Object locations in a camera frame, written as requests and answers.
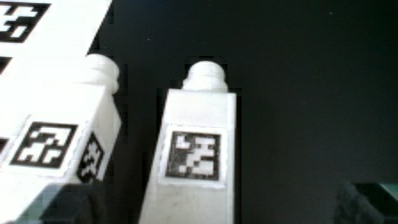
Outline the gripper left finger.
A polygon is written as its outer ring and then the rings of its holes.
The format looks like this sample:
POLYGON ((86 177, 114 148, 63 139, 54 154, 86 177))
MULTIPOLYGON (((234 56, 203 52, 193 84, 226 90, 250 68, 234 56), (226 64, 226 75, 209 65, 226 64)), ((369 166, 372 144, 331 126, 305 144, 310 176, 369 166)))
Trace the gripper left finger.
POLYGON ((24 212, 24 224, 109 224, 104 183, 49 185, 24 212))

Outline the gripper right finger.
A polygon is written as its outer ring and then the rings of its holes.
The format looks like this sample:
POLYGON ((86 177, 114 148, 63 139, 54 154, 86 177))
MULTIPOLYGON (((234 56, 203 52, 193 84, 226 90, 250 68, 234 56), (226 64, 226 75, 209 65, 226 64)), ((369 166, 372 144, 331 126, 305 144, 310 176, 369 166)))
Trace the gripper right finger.
POLYGON ((398 224, 398 183, 345 183, 335 224, 398 224))

